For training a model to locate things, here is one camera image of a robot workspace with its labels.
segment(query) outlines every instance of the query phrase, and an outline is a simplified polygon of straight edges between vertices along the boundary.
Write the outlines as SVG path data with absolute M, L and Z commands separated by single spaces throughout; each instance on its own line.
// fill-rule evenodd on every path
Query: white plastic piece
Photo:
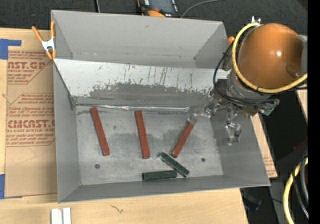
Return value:
M 51 210 L 51 224 L 71 224 L 71 209 L 52 209 Z

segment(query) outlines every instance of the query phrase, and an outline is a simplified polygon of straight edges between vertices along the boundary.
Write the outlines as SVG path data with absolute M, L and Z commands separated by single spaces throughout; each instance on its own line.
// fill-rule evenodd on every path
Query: wooden table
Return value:
M 47 30 L 42 30 L 40 33 L 43 38 L 50 37 Z M 28 46 L 28 38 L 32 36 L 30 29 L 0 28 L 0 39 L 23 39 L 22 46 Z M 5 172 L 6 123 L 3 120 L 7 113 L 7 78 L 5 76 L 7 65 L 6 60 L 0 60 L 0 120 L 2 120 L 0 122 L 0 174 Z M 268 176 L 276 177 L 276 169 L 258 115 L 252 117 L 252 123 Z M 66 207 L 71 207 L 73 224 L 248 223 L 238 188 L 63 204 L 57 203 L 56 194 L 7 198 L 0 200 L 0 223 L 50 223 L 51 209 Z

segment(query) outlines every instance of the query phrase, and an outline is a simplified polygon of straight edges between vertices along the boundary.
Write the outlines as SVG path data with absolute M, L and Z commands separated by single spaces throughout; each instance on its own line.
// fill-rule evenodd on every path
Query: orange stick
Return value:
M 90 112 L 91 112 L 91 116 L 92 116 L 93 123 L 95 126 L 96 134 L 98 135 L 98 138 L 99 138 L 102 154 L 103 154 L 103 156 L 108 156 L 108 155 L 110 155 L 110 149 L 108 146 L 108 142 L 107 142 L 107 138 L 106 138 L 104 129 L 102 127 L 102 123 L 101 123 L 101 120 L 99 117 L 98 110 L 96 107 L 92 107 L 92 108 L 90 108 Z
M 139 134 L 142 158 L 148 159 L 150 157 L 150 150 L 149 150 L 145 122 L 144 122 L 144 117 L 142 115 L 142 111 L 141 110 L 135 111 L 134 115 L 135 115 L 136 127 L 138 129 L 138 134 Z
M 192 129 L 194 128 L 194 125 L 191 123 L 188 123 L 188 125 L 186 126 L 179 142 L 177 143 L 177 145 L 175 146 L 175 149 L 173 151 L 173 153 L 171 154 L 172 157 L 177 158 L 178 155 L 180 154 L 182 148 L 184 147 Z

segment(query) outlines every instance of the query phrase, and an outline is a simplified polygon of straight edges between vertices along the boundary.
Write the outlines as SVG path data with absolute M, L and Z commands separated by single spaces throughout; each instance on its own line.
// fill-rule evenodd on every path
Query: cardboard box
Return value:
M 219 21 L 52 11 L 56 22 L 54 112 L 58 201 L 94 200 L 269 185 L 251 120 L 223 145 L 226 112 L 196 125 L 177 161 L 187 178 L 145 182 L 170 170 L 191 114 L 211 102 L 214 68 L 228 46 Z M 219 70 L 218 77 L 227 72 Z M 110 155 L 103 156 L 90 108 L 98 107 Z M 150 147 L 143 159 L 134 117 L 142 110 Z
M 40 33 L 49 39 L 47 30 Z M 5 156 L 4 196 L 56 193 L 53 63 L 31 29 L 0 28 L 0 38 L 21 41 L 21 46 L 9 46 L 3 67 L 7 69 L 7 90 L 1 96 L 6 99 L 1 106 L 6 114 L 1 130 L 5 154 L 4 150 L 0 154 L 1 159 Z

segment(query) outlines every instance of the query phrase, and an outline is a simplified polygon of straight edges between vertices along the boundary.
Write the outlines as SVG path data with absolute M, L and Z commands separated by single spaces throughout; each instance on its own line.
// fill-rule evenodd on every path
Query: yellow cable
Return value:
M 299 85 L 300 83 L 302 83 L 304 80 L 306 80 L 308 78 L 308 73 L 305 73 L 303 76 L 301 76 L 299 79 L 293 81 L 292 83 L 283 86 L 283 87 L 279 87 L 279 88 L 275 88 L 275 89 L 266 89 L 266 88 L 262 88 L 260 86 L 257 86 L 251 82 L 249 82 L 240 72 L 238 65 L 237 65 L 237 61 L 236 61 L 236 47 L 239 41 L 239 38 L 242 36 L 242 34 L 249 28 L 251 27 L 256 27 L 258 26 L 259 23 L 257 22 L 253 22 L 253 23 L 249 23 L 248 25 L 244 26 L 240 32 L 236 35 L 233 45 L 232 45 L 232 67 L 236 73 L 236 75 L 250 88 L 254 89 L 255 91 L 259 91 L 261 93 L 266 93 L 266 94 L 276 94 L 276 93 L 280 93 L 286 90 L 289 90 L 297 85 Z
M 305 165 L 308 164 L 308 158 L 305 159 Z M 294 176 L 296 177 L 300 172 L 301 162 L 296 166 L 294 170 Z M 291 173 L 288 181 L 285 184 L 284 192 L 283 192 L 283 211 L 286 220 L 288 221 L 288 224 L 295 224 L 294 220 L 291 217 L 290 210 L 289 210 L 289 192 L 292 186 L 292 183 L 294 182 L 293 173 Z

